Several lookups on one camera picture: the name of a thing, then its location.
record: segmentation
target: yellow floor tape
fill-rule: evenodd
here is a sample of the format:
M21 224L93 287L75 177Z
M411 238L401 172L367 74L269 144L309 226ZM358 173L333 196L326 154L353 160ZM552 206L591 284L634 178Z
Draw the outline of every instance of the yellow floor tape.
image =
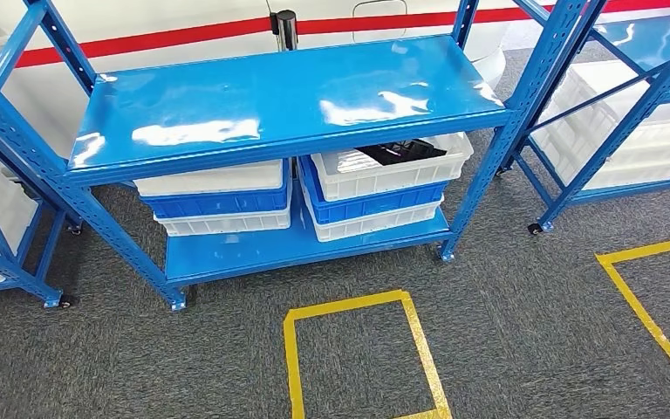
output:
M443 393L443 386L438 377L438 370L435 369L433 355L427 346L427 339L422 332L420 320L417 318L417 310L414 308L412 298L409 292L395 290L381 292L378 294L356 297L354 299L341 299L330 303L317 304L301 308L292 308L284 318L284 348L286 351L286 366L289 370L289 397L291 398L291 417L293 419L304 419L304 399L302 396L302 382L299 376L299 354L297 351L297 332L294 328L296 320L308 319L310 317L322 316L376 306L378 304L392 303L400 301L407 315L407 322L412 331L414 343L417 346L417 352L420 355L422 367L425 369L427 384L430 392L433 394L435 409L427 412L420 412L414 415L402 416L399 419L451 419L450 408L446 395Z
M605 268L607 275L610 276L612 282L618 287L618 290L623 297L626 298L626 301L631 306L633 311L636 313L640 321L643 323L643 326L646 327L648 332L653 336L661 349L669 356L670 359L670 341L667 339L664 332L661 331L661 328L656 325L651 316L648 314L643 305L640 304L640 301L636 298L635 294L631 291L628 284L626 284L623 277L620 276L618 270L615 269L613 264L618 262L624 262L627 260L633 260L638 258L645 258L648 256L657 255L659 253L664 253L670 251L670 241L649 244L648 246L637 247L635 249L629 249L627 251L617 251L614 253L608 253L605 255L595 255L597 260Z

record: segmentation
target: red stripe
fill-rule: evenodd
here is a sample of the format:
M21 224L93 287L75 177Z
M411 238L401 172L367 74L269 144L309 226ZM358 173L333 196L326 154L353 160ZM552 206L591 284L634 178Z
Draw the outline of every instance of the red stripe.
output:
M610 0L606 12L645 10L670 7L670 0ZM311 35L316 33L374 31L383 29L416 28L425 26L441 26L453 24L453 11L441 13L421 13L415 15L345 17L338 19L304 20L297 23L299 33ZM478 10L475 23L504 22L528 19L528 15L518 8ZM208 24L194 28L178 29L134 35L131 37L102 39L100 41L81 44L88 58L105 57L107 55L127 52L153 50L194 42L210 41L219 38L236 37L250 33L270 30L268 17L238 20L224 24ZM17 67L43 65L60 62L58 53L53 48L40 48L24 52Z

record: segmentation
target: blue plastic crate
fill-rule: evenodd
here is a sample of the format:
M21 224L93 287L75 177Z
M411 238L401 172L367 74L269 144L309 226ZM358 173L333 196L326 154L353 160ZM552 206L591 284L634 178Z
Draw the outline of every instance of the blue plastic crate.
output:
M423 203L434 203L441 200L443 190L448 186L448 182L437 182L340 201L326 201L312 159L304 156L298 157L297 160L300 181L309 192L312 210L318 224L335 223Z
M284 163L281 165L283 181L281 187L277 189L141 196L140 200L153 208L156 218L283 210L287 203L287 179L291 176L289 165L289 159L284 159Z

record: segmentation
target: gray carpet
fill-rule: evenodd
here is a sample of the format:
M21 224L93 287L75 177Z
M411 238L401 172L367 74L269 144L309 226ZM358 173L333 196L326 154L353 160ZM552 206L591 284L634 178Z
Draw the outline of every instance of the gray carpet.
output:
M508 54L501 94L527 54ZM471 137L480 155L488 134ZM128 189L96 193L162 263L149 209ZM492 183L451 264L421 246L269 271L193 287L181 313L92 230L66 234L49 282L79 306L46 311L0 292L0 419L291 417L287 311L398 288L413 297L454 417L670 418L670 361L594 257L670 239L670 191L578 206L532 237L541 210L513 171ZM670 254L620 272L670 336ZM308 417L433 407L398 304L300 320L297 342Z

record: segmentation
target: perforated steel upright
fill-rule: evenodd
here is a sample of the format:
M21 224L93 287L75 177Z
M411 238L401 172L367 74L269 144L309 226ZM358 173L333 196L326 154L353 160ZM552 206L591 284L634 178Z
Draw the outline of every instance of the perforated steel upright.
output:
M174 310L186 305L180 287L250 272L439 242L441 257L453 258L456 243L496 167L525 121L542 107L543 93L553 81L551 74L558 73L578 44L591 15L583 12L585 0L558 3L518 88L503 104L462 51L476 0L461 1L449 35L95 77L52 4L46 0L27 3L46 8L42 25L90 101L66 166L0 93L0 148L23 157L31 172L39 174ZM591 6L598 3L593 0ZM183 91L182 97L165 94L173 88ZM127 104L143 112L128 112ZM152 119L153 115L161 119ZM296 115L296 123L291 115ZM87 189L487 127L494 127L496 134L451 224L438 209L425 222L320 243L301 194L295 190L291 203L295 214L289 229L234 237L170 237L166 272Z

